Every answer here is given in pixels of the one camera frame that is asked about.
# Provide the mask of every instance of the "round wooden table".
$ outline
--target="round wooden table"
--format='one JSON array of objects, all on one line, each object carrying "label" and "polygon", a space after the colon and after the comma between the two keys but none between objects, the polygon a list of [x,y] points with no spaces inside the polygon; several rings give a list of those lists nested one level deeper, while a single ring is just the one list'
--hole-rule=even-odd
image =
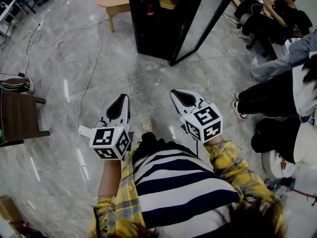
[{"label": "round wooden table", "polygon": [[97,0],[98,4],[106,7],[106,12],[109,16],[109,25],[111,32],[114,32],[112,17],[116,14],[130,11],[129,0]]}]

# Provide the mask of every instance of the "white cube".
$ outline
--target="white cube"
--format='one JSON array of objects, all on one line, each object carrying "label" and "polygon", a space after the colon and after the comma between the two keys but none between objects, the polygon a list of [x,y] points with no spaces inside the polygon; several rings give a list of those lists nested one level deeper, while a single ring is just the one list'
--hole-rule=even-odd
[{"label": "white cube", "polygon": [[184,116],[184,120],[186,131],[203,143],[222,133],[223,118],[214,103]]},{"label": "white cube", "polygon": [[131,143],[125,126],[92,128],[89,146],[102,159],[124,160],[125,151]]}]

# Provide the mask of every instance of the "shoe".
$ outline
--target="shoe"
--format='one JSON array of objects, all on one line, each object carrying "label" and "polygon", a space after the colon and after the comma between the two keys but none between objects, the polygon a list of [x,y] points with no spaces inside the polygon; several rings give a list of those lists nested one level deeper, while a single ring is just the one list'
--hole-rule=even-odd
[{"label": "shoe", "polygon": [[234,98],[236,99],[236,101],[240,101],[240,99],[239,99],[239,93],[236,93],[236,94],[234,95]]},{"label": "shoe", "polygon": [[230,19],[235,24],[240,24],[240,19],[237,18],[233,13],[223,13],[225,18]]},{"label": "shoe", "polygon": [[141,119],[141,123],[143,126],[144,133],[153,132],[151,118],[149,118],[149,117],[143,118],[143,119]]},{"label": "shoe", "polygon": [[34,84],[31,78],[29,78],[30,80],[30,89],[29,89],[29,93],[33,94],[34,93]]},{"label": "shoe", "polygon": [[246,114],[241,114],[238,112],[238,101],[231,102],[231,108],[233,109],[234,113],[236,114],[237,118],[244,120],[247,118]]},{"label": "shoe", "polygon": [[243,38],[243,39],[248,39],[249,35],[244,35],[242,33],[242,29],[235,29],[235,30],[230,30],[230,33],[237,38]]}]

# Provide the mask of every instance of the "red bottle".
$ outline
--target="red bottle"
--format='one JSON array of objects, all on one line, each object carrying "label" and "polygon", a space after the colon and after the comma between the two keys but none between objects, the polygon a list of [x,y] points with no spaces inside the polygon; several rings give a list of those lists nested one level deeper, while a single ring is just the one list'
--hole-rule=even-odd
[{"label": "red bottle", "polygon": [[147,11],[147,16],[153,16],[154,15],[154,11],[152,10],[152,4],[150,3],[148,5],[148,11]]}]

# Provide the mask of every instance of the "man in black shirt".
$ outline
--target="man in black shirt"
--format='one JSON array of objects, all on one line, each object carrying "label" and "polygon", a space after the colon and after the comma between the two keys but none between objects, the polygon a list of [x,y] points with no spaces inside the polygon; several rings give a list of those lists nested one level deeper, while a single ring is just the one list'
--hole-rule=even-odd
[{"label": "man in black shirt", "polygon": [[251,16],[242,29],[231,30],[230,33],[238,38],[248,38],[250,33],[261,32],[274,42],[292,34],[296,24],[297,8],[295,0],[263,0],[263,4],[256,0],[244,0],[233,14],[223,14],[235,24],[240,23],[245,13]]}]

